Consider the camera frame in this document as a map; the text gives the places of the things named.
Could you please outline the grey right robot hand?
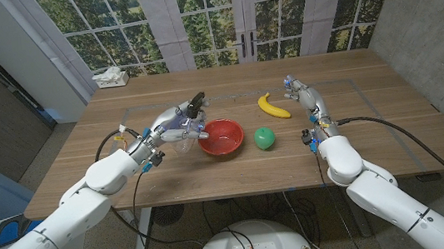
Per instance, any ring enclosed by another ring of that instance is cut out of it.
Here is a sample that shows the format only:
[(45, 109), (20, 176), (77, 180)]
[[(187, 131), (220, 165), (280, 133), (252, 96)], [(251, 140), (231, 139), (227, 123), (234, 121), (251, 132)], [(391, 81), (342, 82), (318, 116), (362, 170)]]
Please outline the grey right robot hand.
[(331, 119), (327, 105), (315, 88), (302, 83), (293, 75), (287, 75), (283, 84), (287, 91), (285, 97), (297, 101), (307, 113), (317, 139), (326, 140), (329, 137), (339, 136), (337, 125)]

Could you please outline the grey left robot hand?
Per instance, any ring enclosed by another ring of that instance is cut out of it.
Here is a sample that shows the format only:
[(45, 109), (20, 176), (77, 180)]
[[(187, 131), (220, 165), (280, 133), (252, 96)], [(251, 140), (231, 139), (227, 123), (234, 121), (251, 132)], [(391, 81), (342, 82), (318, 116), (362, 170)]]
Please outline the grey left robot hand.
[(210, 134), (205, 132), (206, 113), (202, 110), (207, 105), (202, 92), (199, 92), (191, 101), (169, 107), (128, 146), (127, 154), (141, 165), (157, 153), (164, 143), (208, 139)]

